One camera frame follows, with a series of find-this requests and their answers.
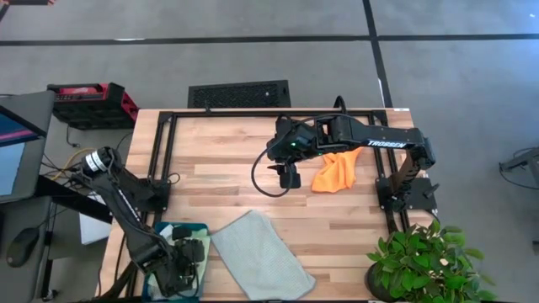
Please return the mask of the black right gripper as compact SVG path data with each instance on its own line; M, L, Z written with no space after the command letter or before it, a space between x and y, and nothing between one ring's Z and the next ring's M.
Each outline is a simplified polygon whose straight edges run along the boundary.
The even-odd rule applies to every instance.
M275 122L275 136L267 142L267 157L274 162L289 164L318 156L317 131L312 125L280 116ZM268 166L280 173L280 165Z

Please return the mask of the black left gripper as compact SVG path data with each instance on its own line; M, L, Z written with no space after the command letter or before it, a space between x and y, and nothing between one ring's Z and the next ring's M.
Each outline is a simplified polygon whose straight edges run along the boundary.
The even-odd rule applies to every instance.
M192 290L193 284L199 285L198 263L205 259L203 242L184 238L170 245L163 240L162 247L165 251L162 294L181 295Z

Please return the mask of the orange microfiber towel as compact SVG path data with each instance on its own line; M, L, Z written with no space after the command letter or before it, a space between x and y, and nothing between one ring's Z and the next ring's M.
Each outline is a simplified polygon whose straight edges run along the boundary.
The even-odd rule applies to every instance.
M316 193L336 193L355 184L355 165L362 147L353 151L323 155L324 167L317 172L311 190Z

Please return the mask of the large grey waffle towel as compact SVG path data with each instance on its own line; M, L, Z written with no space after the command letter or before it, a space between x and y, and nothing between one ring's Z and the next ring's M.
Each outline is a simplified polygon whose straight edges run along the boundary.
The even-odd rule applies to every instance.
M250 300L298 300L316 286L270 218L256 210L214 232L211 241Z

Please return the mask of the blue plastic bin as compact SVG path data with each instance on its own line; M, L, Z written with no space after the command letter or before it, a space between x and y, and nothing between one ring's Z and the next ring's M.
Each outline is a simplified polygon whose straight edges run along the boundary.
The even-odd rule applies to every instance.
M157 286L157 281L153 275L148 275L144 279L142 287L142 302L143 303L199 303L200 297L203 294L203 278L205 275L205 266L207 265L208 250L210 247L210 236L208 226L203 223L170 223L159 222L155 226L155 230L160 234L165 234L165 231L171 231L174 227L180 226L192 231L192 236L204 242L205 261L197 263L199 284L193 284L191 290L186 290L180 295L164 297L161 295L160 289Z

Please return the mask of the black perforated panel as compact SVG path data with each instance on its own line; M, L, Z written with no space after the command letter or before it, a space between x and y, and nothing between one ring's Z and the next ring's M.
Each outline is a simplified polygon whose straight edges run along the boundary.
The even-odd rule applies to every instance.
M189 87L189 109L290 108L287 80Z

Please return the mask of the white paper sheet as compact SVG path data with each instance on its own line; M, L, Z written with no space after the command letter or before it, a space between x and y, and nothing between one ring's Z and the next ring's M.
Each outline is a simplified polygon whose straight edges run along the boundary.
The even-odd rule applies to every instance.
M83 245L89 245L109 237L111 224L80 214L80 238Z

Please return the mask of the black computer mouse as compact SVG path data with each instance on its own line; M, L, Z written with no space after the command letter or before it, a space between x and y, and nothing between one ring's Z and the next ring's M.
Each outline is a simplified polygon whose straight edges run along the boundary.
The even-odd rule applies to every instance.
M8 245L6 262L11 268L20 268L29 260L40 237L37 227L23 229Z

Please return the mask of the red and black toolbox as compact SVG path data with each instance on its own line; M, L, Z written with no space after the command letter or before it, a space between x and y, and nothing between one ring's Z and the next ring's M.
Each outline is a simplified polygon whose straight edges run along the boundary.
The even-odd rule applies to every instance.
M114 82L49 84L55 94L54 116L78 130L133 129L139 107Z

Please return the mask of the dark grey desk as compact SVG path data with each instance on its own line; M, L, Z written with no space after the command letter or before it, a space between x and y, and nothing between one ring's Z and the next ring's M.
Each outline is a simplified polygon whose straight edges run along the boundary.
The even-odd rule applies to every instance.
M29 185L15 185L11 194L0 194L0 303L30 303L57 295L56 290L49 288L49 282L59 206L105 223L112 221L106 205L42 176ZM23 229L34 227L37 241L28 260L18 268L10 267L10 243Z

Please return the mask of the green potted plant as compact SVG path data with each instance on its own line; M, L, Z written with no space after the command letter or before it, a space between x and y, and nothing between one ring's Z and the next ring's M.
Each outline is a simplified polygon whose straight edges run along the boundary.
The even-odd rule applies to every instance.
M484 303L497 298L481 283L494 282L472 260L484 255L465 246L462 230L442 227L434 220L429 226L410 226L380 238L365 279L366 287L386 303Z

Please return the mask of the grey computer monitor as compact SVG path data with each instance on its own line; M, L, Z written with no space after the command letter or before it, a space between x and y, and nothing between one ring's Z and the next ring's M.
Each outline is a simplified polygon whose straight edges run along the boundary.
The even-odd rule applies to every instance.
M0 204L34 194L54 102L52 91L0 97Z

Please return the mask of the black metal stand leg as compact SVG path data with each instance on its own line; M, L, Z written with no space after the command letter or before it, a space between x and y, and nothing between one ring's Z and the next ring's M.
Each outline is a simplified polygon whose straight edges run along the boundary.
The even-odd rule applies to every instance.
M504 174L511 172L516 167L528 167L531 171L531 176L534 179L535 185L529 186L522 183L517 183L509 180ZM524 188L539 190L539 146L527 147L518 150L514 153L514 156L506 161L499 163L499 174L503 180L511 183L515 186Z

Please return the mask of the black metal table frame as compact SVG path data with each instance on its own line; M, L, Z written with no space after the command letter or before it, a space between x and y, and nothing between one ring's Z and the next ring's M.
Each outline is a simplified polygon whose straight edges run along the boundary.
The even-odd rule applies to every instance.
M162 221L204 223L221 229L256 210L317 283L312 300L368 300L367 254L387 234L375 181L394 172L403 151L365 149L356 182L337 194L316 194L311 181L322 167L315 158L298 166L302 186L283 194L262 152L275 132L274 109L144 109L127 159L136 175L172 179Z

